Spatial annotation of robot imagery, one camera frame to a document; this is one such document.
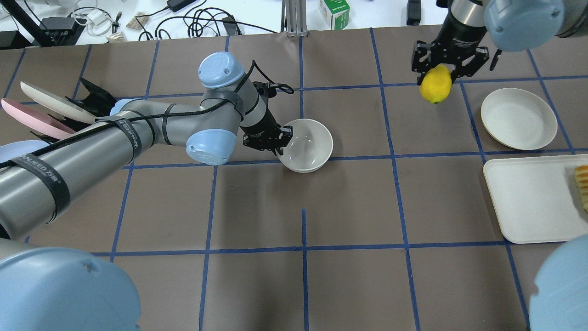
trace pink plate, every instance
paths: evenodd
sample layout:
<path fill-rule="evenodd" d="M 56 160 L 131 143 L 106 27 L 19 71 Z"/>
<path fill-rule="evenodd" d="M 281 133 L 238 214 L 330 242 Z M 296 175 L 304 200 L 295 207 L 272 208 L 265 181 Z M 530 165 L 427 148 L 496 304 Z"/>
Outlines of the pink plate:
<path fill-rule="evenodd" d="M 66 139 L 75 133 L 74 130 L 51 116 L 38 112 L 16 101 L 2 99 L 2 108 L 4 108 L 8 115 L 14 117 L 20 123 L 50 137 Z"/>

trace power adapter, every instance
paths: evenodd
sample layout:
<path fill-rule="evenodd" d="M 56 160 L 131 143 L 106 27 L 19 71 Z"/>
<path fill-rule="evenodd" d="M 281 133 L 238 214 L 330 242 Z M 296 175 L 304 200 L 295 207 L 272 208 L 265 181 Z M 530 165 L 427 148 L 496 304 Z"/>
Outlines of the power adapter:
<path fill-rule="evenodd" d="M 73 17 L 47 17 L 41 20 L 41 29 L 45 27 L 49 31 L 68 31 L 74 32 L 77 29 L 77 23 Z"/>
<path fill-rule="evenodd" d="M 197 0 L 168 0 L 168 7 L 172 10 L 172 12 L 176 12 Z"/>

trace black strap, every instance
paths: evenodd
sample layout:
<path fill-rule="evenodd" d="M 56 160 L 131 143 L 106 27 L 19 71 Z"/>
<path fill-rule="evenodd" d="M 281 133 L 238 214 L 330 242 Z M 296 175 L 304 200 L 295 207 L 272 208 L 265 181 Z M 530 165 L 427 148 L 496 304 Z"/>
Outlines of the black strap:
<path fill-rule="evenodd" d="M 53 200 L 55 201 L 55 211 L 51 220 L 47 223 L 53 222 L 59 215 L 61 215 L 69 206 L 71 202 L 71 196 L 69 195 L 68 185 L 61 175 L 51 167 L 47 162 L 34 156 L 33 154 L 25 154 L 16 158 L 12 161 L 17 166 L 28 170 L 33 175 L 37 176 L 45 186 L 51 192 Z"/>
<path fill-rule="evenodd" d="M 175 105 L 176 104 L 169 105 L 163 113 L 169 114 L 169 112 L 172 111 L 172 107 Z M 164 117 L 163 121 L 161 122 L 161 131 L 163 133 L 163 139 L 165 140 L 165 143 L 173 146 L 173 144 L 170 143 L 169 138 L 168 138 L 168 118 L 167 117 Z"/>
<path fill-rule="evenodd" d="M 142 144 L 141 144 L 141 137 L 137 133 L 137 130 L 133 127 L 131 122 L 124 117 L 119 116 L 107 116 L 107 117 L 99 117 L 98 122 L 112 122 L 116 124 L 116 126 L 121 129 L 121 131 L 129 138 L 129 142 L 131 143 L 131 147 L 133 148 L 133 158 L 129 161 L 129 163 L 133 162 L 134 159 L 141 154 Z"/>
<path fill-rule="evenodd" d="M 145 115 L 141 114 L 140 112 L 136 111 L 136 110 L 132 110 L 132 109 L 125 109 L 125 111 L 130 111 L 130 112 L 134 112 L 135 114 L 144 117 Z M 153 125 L 151 124 L 150 120 L 145 120 L 145 122 L 147 122 L 147 125 L 149 126 L 149 128 L 151 129 L 151 134 L 153 135 L 153 142 L 151 142 L 151 146 L 153 147 L 153 145 L 155 145 L 155 129 L 153 128 Z"/>

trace blue tape line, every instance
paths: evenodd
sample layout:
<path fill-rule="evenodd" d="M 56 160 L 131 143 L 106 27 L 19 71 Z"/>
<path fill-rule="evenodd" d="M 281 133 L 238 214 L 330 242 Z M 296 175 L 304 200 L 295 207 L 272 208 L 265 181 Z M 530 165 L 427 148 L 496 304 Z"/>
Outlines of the blue tape line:
<path fill-rule="evenodd" d="M 562 122 L 561 118 L 559 117 L 559 114 L 557 113 L 557 109 L 555 108 L 555 105 L 553 104 L 551 96 L 549 95 L 549 92 L 547 92 L 547 87 L 545 86 L 545 82 L 543 81 L 543 77 L 541 77 L 541 73 L 539 72 L 539 67 L 537 67 L 537 63 L 535 62 L 535 58 L 533 58 L 533 54 L 531 53 L 530 49 L 527 49 L 527 54 L 529 55 L 529 59 L 531 60 L 531 63 L 533 64 L 533 69 L 535 69 L 535 73 L 537 74 L 537 77 L 539 79 L 539 84 L 541 84 L 541 88 L 543 89 L 543 92 L 545 93 L 545 97 L 547 98 L 547 102 L 549 103 L 549 106 L 552 108 L 553 113 L 555 114 L 555 118 L 557 119 L 557 123 L 559 124 L 559 127 L 562 131 L 563 137 L 566 140 L 567 146 L 570 148 L 570 151 L 572 152 L 572 154 L 575 154 L 576 152 L 574 151 L 574 147 L 572 146 L 572 142 L 570 141 L 570 138 L 567 136 L 566 128 L 564 128 L 563 122 Z"/>
<path fill-rule="evenodd" d="M 116 224 L 116 230 L 114 232 L 114 240 L 112 240 L 112 249 L 110 253 L 110 262 L 114 261 L 116 254 L 116 246 L 118 245 L 118 237 L 121 233 L 122 218 L 125 214 L 126 199 L 129 196 L 129 187 L 131 186 L 131 178 L 133 177 L 133 163 L 129 169 L 129 175 L 126 178 L 125 192 L 122 195 L 121 211 L 118 214 L 118 222 Z"/>
<path fill-rule="evenodd" d="M 251 161 L 229 161 L 225 163 L 225 166 L 240 166 L 243 164 L 267 164 L 267 163 L 280 163 L 280 160 L 251 160 Z"/>
<path fill-rule="evenodd" d="M 304 62 L 302 59 L 302 37 L 298 37 L 298 67 L 299 67 L 299 76 L 300 76 L 300 81 L 299 81 L 299 89 L 298 89 L 298 93 L 299 93 L 299 102 L 300 102 L 300 114 L 299 117 L 300 118 L 304 118 Z"/>
<path fill-rule="evenodd" d="M 440 248 L 440 247 L 484 247 L 484 246 L 504 246 L 504 241 L 471 241 L 464 243 L 423 243 L 410 244 L 411 249 L 419 248 Z"/>
<path fill-rule="evenodd" d="M 134 169 L 186 168 L 186 167 L 210 167 L 210 166 L 205 163 L 145 164 L 145 165 L 133 166 Z"/>
<path fill-rule="evenodd" d="M 303 96 L 304 91 L 299 91 L 298 94 L 300 96 L 300 99 L 298 100 L 300 103 L 300 114 L 298 114 L 298 116 L 300 116 L 300 118 L 304 118 L 304 96 Z"/>
<path fill-rule="evenodd" d="M 300 89 L 304 88 L 304 61 L 303 61 L 303 56 L 302 56 L 302 37 L 298 37 L 298 67 L 300 70 L 300 81 L 299 81 L 299 85 L 298 87 Z"/>
<path fill-rule="evenodd" d="M 448 157 L 448 156 L 471 156 L 480 155 L 480 152 L 451 152 L 451 153 L 420 153 L 420 154 L 400 154 L 396 158 L 418 158 L 418 157 Z"/>
<path fill-rule="evenodd" d="M 216 176 L 218 175 L 218 165 L 215 165 L 212 172 L 212 190 L 211 190 L 211 206 L 208 211 L 208 231 L 206 232 L 206 249 L 211 249 L 211 235 L 212 235 L 212 218 L 215 212 L 215 194 L 216 194 Z"/>
<path fill-rule="evenodd" d="M 552 150 L 530 150 L 530 151 L 492 151 L 484 152 L 486 155 L 508 155 L 508 154 L 543 154 L 543 153 L 569 153 L 568 149 Z"/>
<path fill-rule="evenodd" d="M 202 272 L 202 292 L 200 294 L 200 316 L 198 317 L 198 330 L 204 327 L 204 304 L 206 301 L 206 284 L 208 282 L 208 260 L 210 255 L 204 255 L 204 271 Z"/>
<path fill-rule="evenodd" d="M 541 77 L 544 81 L 553 81 L 553 80 L 581 80 L 588 78 L 588 75 L 581 75 L 581 76 L 555 76 L 555 77 Z"/>
<path fill-rule="evenodd" d="M 204 95 L 204 93 L 161 94 L 161 95 L 150 95 L 149 96 L 149 99 L 158 99 L 158 98 L 182 98 L 182 97 L 201 97 L 203 95 Z"/>
<path fill-rule="evenodd" d="M 354 88 L 375 88 L 375 87 L 380 87 L 380 85 L 379 84 L 372 84 L 372 85 L 345 85 L 345 86 L 306 87 L 306 88 L 304 88 L 304 90 L 305 91 L 350 90 L 350 89 L 354 89 Z"/>
<path fill-rule="evenodd" d="M 390 147 L 390 155 L 392 156 L 392 172 L 394 174 L 394 184 L 396 188 L 396 199 L 398 202 L 398 211 L 400 213 L 400 226 L 402 227 L 402 240 L 406 249 L 406 271 L 408 273 L 409 287 L 410 287 L 410 298 L 412 300 L 412 310 L 415 317 L 416 330 L 420 331 L 420 320 L 419 320 L 419 308 L 416 302 L 415 283 L 412 278 L 412 264 L 410 262 L 409 252 L 409 241 L 408 234 L 406 232 L 406 222 L 404 215 L 404 208 L 402 205 L 402 195 L 400 194 L 400 184 L 398 180 L 398 169 L 396 165 L 396 157 L 394 153 L 394 145 L 392 144 L 392 135 L 390 133 L 390 124 L 388 122 L 388 110 L 386 106 L 386 95 L 384 93 L 384 85 L 382 80 L 382 69 L 380 67 L 380 58 L 377 54 L 376 38 L 373 34 L 373 28 L 369 28 L 370 36 L 372 37 L 373 53 L 376 59 L 377 77 L 380 84 L 380 94 L 382 96 L 382 108 L 384 110 L 384 121 L 386 123 L 386 133 L 388 135 L 388 145 Z"/>
<path fill-rule="evenodd" d="M 215 194 L 216 194 L 216 176 L 218 175 L 218 166 L 215 165 L 212 173 L 212 189 L 211 189 L 211 204 L 208 211 L 208 230 L 206 232 L 206 251 L 211 249 L 211 237 L 212 237 L 212 219 L 215 211 Z M 204 256 L 204 268 L 202 270 L 202 294 L 200 297 L 200 324 L 199 330 L 202 330 L 204 320 L 204 307 L 206 302 L 206 284 L 208 282 L 208 261 L 210 254 L 206 253 Z"/>
<path fill-rule="evenodd" d="M 14 72 L 12 73 L 12 77 L 10 77 L 10 82 L 8 82 L 8 86 L 6 87 L 6 91 L 4 92 L 4 98 L 8 97 L 8 92 L 12 87 L 12 83 L 14 82 L 14 78 L 16 77 L 16 73 L 18 72 L 18 68 L 21 67 L 22 59 L 25 57 L 26 48 L 23 48 L 21 57 L 18 59 L 16 63 L 16 68 L 14 68 Z"/>
<path fill-rule="evenodd" d="M 474 137 L 476 137 L 476 144 L 478 146 L 478 150 L 480 156 L 482 158 L 482 162 L 486 163 L 486 156 L 484 155 L 484 148 L 482 147 L 482 141 L 480 140 L 480 135 L 477 132 L 476 122 L 474 120 L 474 115 L 472 113 L 472 108 L 470 107 L 470 101 L 467 99 L 466 88 L 463 86 L 463 81 L 459 81 L 459 87 L 462 90 L 463 95 L 463 102 L 466 104 L 467 115 L 470 118 L 470 124 L 472 125 L 472 130 L 474 131 Z"/>
<path fill-rule="evenodd" d="M 303 64 L 300 65 L 300 71 L 302 72 Z M 542 80 L 574 80 L 574 79 L 582 79 L 588 78 L 588 75 L 579 75 L 579 76 L 559 76 L 559 77 L 542 77 Z M 470 80 L 470 81 L 461 81 L 463 84 L 475 84 L 475 83 L 492 83 L 492 82 L 521 82 L 521 81 L 538 81 L 539 78 L 504 78 L 504 79 L 493 79 L 493 80 Z M 372 85 L 342 85 L 342 86 L 324 86 L 324 87 L 304 87 L 303 85 L 303 78 L 300 79 L 300 87 L 294 88 L 294 91 L 322 91 L 322 90 L 348 90 L 354 88 L 375 88 L 379 87 L 379 84 L 372 84 Z M 417 86 L 415 82 L 404 82 L 404 83 L 391 83 L 391 84 L 382 84 L 384 87 L 400 87 L 400 86 Z M 183 93 L 183 94 L 162 94 L 162 95 L 150 95 L 149 98 L 169 98 L 169 97 L 198 97 L 203 95 L 203 93 Z M 137 98 L 144 98 L 144 95 L 133 96 L 133 97 L 120 97 L 116 98 L 117 100 L 121 99 L 137 99 Z"/>
<path fill-rule="evenodd" d="M 588 148 L 577 148 L 576 151 L 588 151 Z M 531 151 L 491 151 L 484 152 L 486 155 L 508 155 L 508 154 L 548 154 L 548 153 L 569 153 L 568 149 L 553 150 L 531 150 Z M 421 154 L 398 154 L 394 158 L 419 158 L 419 157 L 453 157 L 453 156 L 472 156 L 480 155 L 479 152 L 451 152 L 451 153 L 421 153 Z M 391 155 L 362 155 L 362 156 L 341 156 L 331 157 L 329 161 L 354 161 L 354 160 L 382 160 L 392 158 Z M 249 164 L 274 164 L 280 163 L 280 160 L 249 160 L 249 161 L 229 161 L 224 166 L 243 166 Z M 135 165 L 134 169 L 152 169 L 152 168 L 184 168 L 184 167 L 212 167 L 205 163 L 170 163 L 170 164 L 144 164 Z M 124 166 L 123 169 L 129 169 L 130 166 Z"/>
<path fill-rule="evenodd" d="M 415 82 L 408 82 L 408 83 L 388 83 L 382 84 L 384 87 L 397 87 L 397 86 L 417 86 Z"/>
<path fill-rule="evenodd" d="M 369 155 L 369 156 L 336 156 L 329 157 L 329 161 L 350 161 L 350 160 L 381 160 L 392 158 L 391 155 Z"/>
<path fill-rule="evenodd" d="M 251 254 L 251 253 L 276 253 L 279 251 L 302 251 L 300 246 L 267 247 L 257 249 L 214 249 L 209 254 Z"/>
<path fill-rule="evenodd" d="M 306 248 L 306 209 L 302 209 L 302 247 Z M 307 251 L 302 252 L 302 285 L 303 285 L 303 302 L 304 302 L 304 330 L 309 331 L 309 313 L 308 313 L 308 259 Z"/>
<path fill-rule="evenodd" d="M 147 88 L 145 88 L 145 98 L 149 96 L 151 89 L 151 80 L 153 79 L 153 72 L 155 71 L 155 62 L 157 61 L 157 53 L 159 52 L 159 40 L 155 42 L 155 52 L 153 52 L 153 61 L 151 62 L 151 70 L 149 71 L 149 80 L 147 80 Z"/>
<path fill-rule="evenodd" d="M 158 256 L 158 255 L 199 255 L 199 254 L 254 254 L 276 253 L 282 251 L 324 251 L 324 250 L 376 250 L 376 249 L 410 249 L 442 248 L 442 247 L 487 247 L 504 246 L 505 241 L 470 241 L 455 243 L 418 243 L 418 244 L 359 244 L 359 245 L 326 245 L 326 246 L 283 246 L 251 249 L 195 249 L 195 250 L 156 250 L 156 251 L 117 251 L 115 256 Z M 92 253 L 97 256 L 110 256 L 111 252 Z"/>
<path fill-rule="evenodd" d="M 512 251 L 510 250 L 510 243 L 507 240 L 505 240 L 505 247 L 506 247 L 506 253 L 509 256 L 510 268 L 512 269 L 512 272 L 513 272 L 514 285 L 516 286 L 516 291 L 519 294 L 519 301 L 520 301 L 521 309 L 523 309 L 524 320 L 527 323 L 527 330 L 530 330 L 531 324 L 529 323 L 529 311 L 527 310 L 527 304 L 524 301 L 523 289 L 520 286 L 519 275 L 516 271 L 515 258 L 513 257 Z"/>
<path fill-rule="evenodd" d="M 306 250 L 364 250 L 364 249 L 404 249 L 404 244 L 364 244 L 364 245 L 331 245 L 308 246 Z"/>
<path fill-rule="evenodd" d="M 460 82 L 464 84 L 476 84 L 476 83 L 488 83 L 488 82 L 526 82 L 526 81 L 538 81 L 537 77 L 529 77 L 529 78 L 494 78 L 489 80 L 463 80 L 461 79 Z"/>
<path fill-rule="evenodd" d="M 88 52 L 86 52 L 86 58 L 83 61 L 82 71 L 80 71 L 80 73 L 79 73 L 79 78 L 82 78 L 84 72 L 86 71 L 86 66 L 88 65 L 88 60 L 90 59 L 90 52 L 91 51 L 92 51 L 92 45 L 89 45 Z M 79 86 L 82 83 L 79 78 L 78 78 L 78 83 L 75 85 L 75 90 L 73 92 L 72 99 L 75 99 L 78 96 Z"/>
<path fill-rule="evenodd" d="M 306 209 L 302 209 L 302 247 L 306 247 Z"/>

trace grid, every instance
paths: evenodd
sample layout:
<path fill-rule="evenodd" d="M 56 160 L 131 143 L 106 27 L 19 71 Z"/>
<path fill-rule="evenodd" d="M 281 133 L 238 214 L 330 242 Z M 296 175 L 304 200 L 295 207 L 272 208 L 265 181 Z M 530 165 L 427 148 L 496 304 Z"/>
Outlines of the grid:
<path fill-rule="evenodd" d="M 499 246 L 504 247 L 511 271 L 512 277 L 514 279 L 514 283 L 516 285 L 517 295 L 520 301 L 520 307 L 522 309 L 524 319 L 526 321 L 527 328 L 529 327 L 529 314 L 527 311 L 527 304 L 524 299 L 523 290 L 521 284 L 519 282 L 519 276 L 517 274 L 517 268 L 515 265 L 515 260 L 513 258 L 513 253 L 511 250 L 512 244 L 509 243 L 507 240 L 499 240 L 499 241 L 474 241 L 474 242 L 444 242 L 444 243 L 410 243 L 408 238 L 408 231 L 405 221 L 405 211 L 403 208 L 403 200 L 402 200 L 402 188 L 399 181 L 399 174 L 398 174 L 398 166 L 397 160 L 403 158 L 438 158 L 438 157 L 464 157 L 464 156 L 479 156 L 482 164 L 486 162 L 486 157 L 489 155 L 509 155 L 509 154 L 554 154 L 554 153 L 581 153 L 587 152 L 588 148 L 576 148 L 572 145 L 570 138 L 566 132 L 566 128 L 564 127 L 560 116 L 557 112 L 557 109 L 550 97 L 549 91 L 546 87 L 545 81 L 553 81 L 553 80 L 578 80 L 588 78 L 588 75 L 574 75 L 574 76 L 557 76 L 557 77 L 542 77 L 539 69 L 537 67 L 536 61 L 533 57 L 533 53 L 528 51 L 527 54 L 529 59 L 533 65 L 533 68 L 536 73 L 536 77 L 532 78 L 505 78 L 505 79 L 488 79 L 488 80 L 459 80 L 456 84 L 459 86 L 460 92 L 463 96 L 463 100 L 465 102 L 465 106 L 467 109 L 467 114 L 469 116 L 470 124 L 472 130 L 475 135 L 476 144 L 478 151 L 467 151 L 467 152 L 452 152 L 452 153 L 418 153 L 418 154 L 396 154 L 394 142 L 392 139 L 392 134 L 390 130 L 390 123 L 389 123 L 389 114 L 387 109 L 387 102 L 386 102 L 386 94 L 385 88 L 386 87 L 403 87 L 403 86 L 415 86 L 416 83 L 414 82 L 401 82 L 401 83 L 391 83 L 385 84 L 383 77 L 382 77 L 382 69 L 380 67 L 380 56 L 378 54 L 378 47 L 376 42 L 376 37 L 374 34 L 374 30 L 372 28 L 369 29 L 369 34 L 371 37 L 371 43 L 373 47 L 373 58 L 376 63 L 377 68 L 377 76 L 379 83 L 378 84 L 369 84 L 369 85 L 342 85 L 342 86 L 331 86 L 331 87 L 305 87 L 304 86 L 304 70 L 303 70 L 303 46 L 304 46 L 304 38 L 299 38 L 299 88 L 295 89 L 299 93 L 299 102 L 300 102 L 300 110 L 299 116 L 300 118 L 304 118 L 305 110 L 304 110 L 304 93 L 306 91 L 320 91 L 320 90 L 346 90 L 346 89 L 365 89 L 365 88 L 378 88 L 380 91 L 381 102 L 383 107 L 383 118 L 385 121 L 385 129 L 387 134 L 387 143 L 389 146 L 389 154 L 386 155 L 363 155 L 363 156 L 351 156 L 351 157 L 332 157 L 329 161 L 350 161 L 350 160 L 391 160 L 392 168 L 390 169 L 393 174 L 393 185 L 395 188 L 395 194 L 397 198 L 397 204 L 399 209 L 399 216 L 400 216 L 400 225 L 402 229 L 402 243 L 398 244 L 357 244 L 357 245 L 323 245 L 323 246 L 308 246 L 307 245 L 307 232 L 306 232 L 306 209 L 303 208 L 300 211 L 300 230 L 302 236 L 302 245 L 301 246 L 284 246 L 284 247 L 264 247 L 264 248 L 251 248 L 251 249 L 211 249 L 211 236 L 212 236 L 212 228 L 213 228 L 213 215 L 215 212 L 215 195 L 216 195 L 216 180 L 218 175 L 218 166 L 213 167 L 213 176 L 212 176 L 212 189 L 210 194 L 210 203 L 209 203 L 209 216 L 208 216 L 208 230 L 206 233 L 206 246 L 205 249 L 195 249 L 195 250 L 168 250 L 168 251 L 119 251 L 117 250 L 119 234 L 123 222 L 123 216 L 125 214 L 125 207 L 126 202 L 129 194 L 129 188 L 131 186 L 131 182 L 133 180 L 133 171 L 140 170 L 140 169 L 149 169 L 149 168 L 182 168 L 182 167 L 211 167 L 205 164 L 192 164 L 192 163 L 185 163 L 185 164 L 147 164 L 147 165 L 135 165 L 134 163 L 130 163 L 128 166 L 125 166 L 123 169 L 127 170 L 128 176 L 126 179 L 126 185 L 121 201 L 121 207 L 118 217 L 118 223 L 116 225 L 116 232 L 114 236 L 114 240 L 112 243 L 111 251 L 100 251 L 94 252 L 93 254 L 100 257 L 108 257 L 110 261 L 114 261 L 118 256 L 173 256 L 173 255 L 203 255 L 204 262 L 203 262 L 203 275 L 202 275 L 202 292 L 200 298 L 200 312 L 199 312 L 199 330 L 203 329 L 203 319 L 205 317 L 205 303 L 206 303 L 206 289 L 208 283 L 208 270 L 209 270 L 209 259 L 211 255 L 214 254 L 246 254 L 246 253 L 269 253 L 269 252 L 287 252 L 287 251 L 301 251 L 302 252 L 302 278 L 303 278 L 303 312 L 304 312 L 304 328 L 305 330 L 310 330 L 310 322 L 309 322 L 309 276 L 308 276 L 308 257 L 307 254 L 309 251 L 336 251 L 336 250 L 404 250 L 406 252 L 406 268 L 407 268 L 407 279 L 409 281 L 409 290 L 410 290 L 410 299 L 412 302 L 412 311 L 415 320 L 415 329 L 420 330 L 420 319 L 419 319 L 419 298 L 416 295 L 415 289 L 415 282 L 413 279 L 413 266 L 411 261 L 411 251 L 413 249 L 422 249 L 422 248 L 441 248 L 441 247 L 486 247 L 486 246 Z M 229 50 L 230 44 L 230 37 L 226 38 L 225 43 L 225 51 Z M 202 93 L 188 93 L 188 94 L 160 94 L 160 95 L 150 95 L 150 87 L 151 81 L 153 78 L 153 72 L 156 65 L 156 60 L 159 51 L 159 44 L 160 42 L 157 41 L 155 44 L 155 50 L 153 53 L 152 63 L 151 63 L 151 70 L 149 73 L 149 80 L 147 83 L 147 87 L 145 90 L 144 95 L 139 96 L 130 96 L 126 98 L 169 98 L 169 97 L 194 97 L 200 96 Z M 26 54 L 27 50 L 23 50 L 22 54 L 18 60 L 18 64 L 16 65 L 16 69 L 12 74 L 10 83 L 8 84 L 8 88 L 4 93 L 4 97 L 8 96 L 8 93 L 11 89 L 12 84 L 15 81 L 15 77 L 21 66 L 23 58 Z M 86 66 L 90 59 L 90 55 L 92 52 L 92 46 L 88 47 L 88 51 L 83 62 L 82 70 L 80 72 L 79 77 L 83 77 L 84 72 L 86 70 Z M 537 81 L 540 83 L 545 96 L 547 97 L 547 102 L 554 110 L 556 114 L 557 122 L 559 125 L 559 130 L 562 132 L 565 142 L 567 144 L 567 148 L 555 148 L 555 149 L 548 149 L 548 150 L 541 150 L 541 151 L 485 151 L 483 148 L 483 144 L 480 140 L 478 130 L 474 119 L 474 115 L 472 113 L 472 109 L 470 107 L 470 103 L 468 100 L 468 96 L 466 93 L 466 87 L 468 84 L 478 84 L 478 83 L 487 83 L 487 82 L 521 82 L 521 81 Z M 75 87 L 75 91 L 73 96 L 76 96 L 79 90 L 79 82 Z M 23 102 L 24 104 L 35 104 L 35 102 Z M 230 166 L 240 166 L 246 164 L 277 164 L 279 163 L 278 160 L 254 160 L 254 161 L 230 161 L 226 164 L 227 167 Z"/>

